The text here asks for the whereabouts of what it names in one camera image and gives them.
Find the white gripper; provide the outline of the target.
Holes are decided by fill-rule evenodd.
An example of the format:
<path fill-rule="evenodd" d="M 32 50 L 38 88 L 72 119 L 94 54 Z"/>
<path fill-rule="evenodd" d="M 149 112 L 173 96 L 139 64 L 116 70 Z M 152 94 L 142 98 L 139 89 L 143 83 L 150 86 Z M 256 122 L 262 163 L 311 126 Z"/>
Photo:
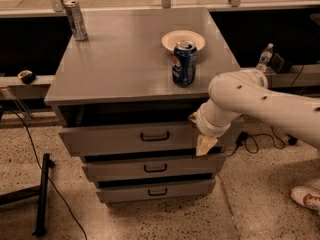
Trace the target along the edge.
<path fill-rule="evenodd" d="M 196 126 L 201 133 L 197 138 L 196 155 L 207 155 L 209 150 L 218 143 L 218 137 L 222 136 L 231 126 L 228 123 L 225 126 L 215 126 L 210 123 L 202 110 L 189 115 L 188 120 L 192 123 L 196 123 Z"/>

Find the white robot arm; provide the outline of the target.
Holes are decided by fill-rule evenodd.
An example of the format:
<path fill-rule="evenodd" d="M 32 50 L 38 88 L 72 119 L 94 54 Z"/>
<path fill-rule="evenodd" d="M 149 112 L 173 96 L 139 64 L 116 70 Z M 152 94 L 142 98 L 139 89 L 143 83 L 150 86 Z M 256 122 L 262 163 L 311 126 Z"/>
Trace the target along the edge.
<path fill-rule="evenodd" d="M 303 142 L 320 148 L 320 99 L 271 91 L 259 70 L 241 70 L 215 76 L 209 99 L 189 116 L 199 135 L 196 154 L 203 156 L 242 115 L 259 119 Z"/>

